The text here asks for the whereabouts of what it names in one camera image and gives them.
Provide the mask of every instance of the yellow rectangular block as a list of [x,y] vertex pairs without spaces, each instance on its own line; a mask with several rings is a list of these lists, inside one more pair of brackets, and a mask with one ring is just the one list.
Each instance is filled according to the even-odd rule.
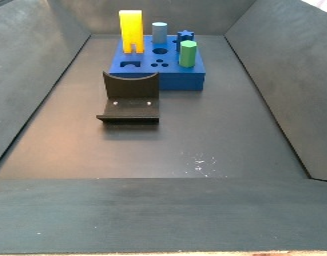
[[122,10],[119,17],[125,53],[133,52],[133,46],[137,53],[145,53],[142,11]]

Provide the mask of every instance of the green cylinder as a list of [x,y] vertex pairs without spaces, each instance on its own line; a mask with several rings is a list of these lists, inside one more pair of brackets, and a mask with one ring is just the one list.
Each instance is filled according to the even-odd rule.
[[198,44],[195,41],[181,42],[179,65],[185,68],[195,66]]

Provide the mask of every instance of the gray metal wall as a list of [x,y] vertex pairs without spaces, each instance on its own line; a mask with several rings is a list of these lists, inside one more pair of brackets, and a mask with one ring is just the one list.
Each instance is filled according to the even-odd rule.
[[169,23],[169,32],[194,30],[201,35],[225,34],[256,0],[58,0],[95,34],[119,34],[122,9],[143,10],[145,33],[151,23]]
[[0,156],[89,37],[54,0],[0,2]]
[[327,180],[327,13],[258,0],[226,37],[312,176]]

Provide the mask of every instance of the light blue cylinder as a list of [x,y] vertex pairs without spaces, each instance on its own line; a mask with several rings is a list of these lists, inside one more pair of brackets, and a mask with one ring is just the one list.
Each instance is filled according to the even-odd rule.
[[153,43],[166,44],[167,43],[169,25],[165,22],[153,23]]

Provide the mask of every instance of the blue base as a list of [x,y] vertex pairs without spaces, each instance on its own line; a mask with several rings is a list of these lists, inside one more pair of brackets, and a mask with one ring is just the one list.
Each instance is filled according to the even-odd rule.
[[166,44],[153,44],[153,37],[145,36],[145,54],[125,54],[121,40],[109,73],[118,77],[139,78],[159,72],[161,90],[202,91],[206,71],[199,50],[195,66],[193,68],[179,66],[175,39],[177,36],[169,36]]

